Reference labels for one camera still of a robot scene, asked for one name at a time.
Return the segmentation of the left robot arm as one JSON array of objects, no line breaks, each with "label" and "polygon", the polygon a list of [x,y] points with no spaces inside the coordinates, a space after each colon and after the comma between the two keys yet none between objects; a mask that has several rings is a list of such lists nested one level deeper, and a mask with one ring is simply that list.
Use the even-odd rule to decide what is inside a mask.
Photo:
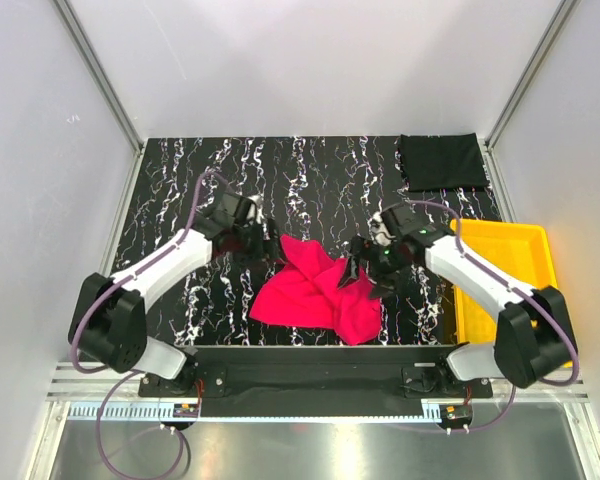
[{"label": "left robot arm", "polygon": [[226,255],[284,260],[279,230],[263,215],[260,196],[226,190],[138,263],[110,276],[88,276],[68,331],[71,360],[86,354],[102,369],[140,372],[175,394],[189,392],[196,380],[193,355],[151,337],[146,316],[186,276]]}]

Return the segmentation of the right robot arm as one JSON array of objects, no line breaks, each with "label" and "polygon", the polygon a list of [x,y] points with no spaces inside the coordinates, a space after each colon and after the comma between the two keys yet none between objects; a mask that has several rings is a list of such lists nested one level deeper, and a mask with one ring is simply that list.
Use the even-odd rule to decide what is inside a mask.
[{"label": "right robot arm", "polygon": [[348,287],[367,275],[370,298],[393,294],[403,270],[412,265],[444,278],[475,301],[495,322],[490,343],[464,343],[442,364],[456,381],[502,378],[525,389],[551,384],[550,374],[571,367],[564,385],[580,374],[577,343],[564,295],[554,286],[534,287],[493,265],[461,238],[461,219],[449,227],[396,204],[373,215],[369,238],[351,240],[338,286]]}]

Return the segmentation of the pink t shirt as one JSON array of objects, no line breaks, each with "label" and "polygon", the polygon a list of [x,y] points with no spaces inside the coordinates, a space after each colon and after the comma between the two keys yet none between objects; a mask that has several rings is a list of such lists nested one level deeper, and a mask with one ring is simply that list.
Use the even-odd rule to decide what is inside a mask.
[{"label": "pink t shirt", "polygon": [[333,259],[315,240],[281,237],[285,266],[256,295],[250,317],[269,326],[323,328],[346,344],[359,345],[381,329],[381,301],[370,297],[365,273],[340,288],[347,261]]}]

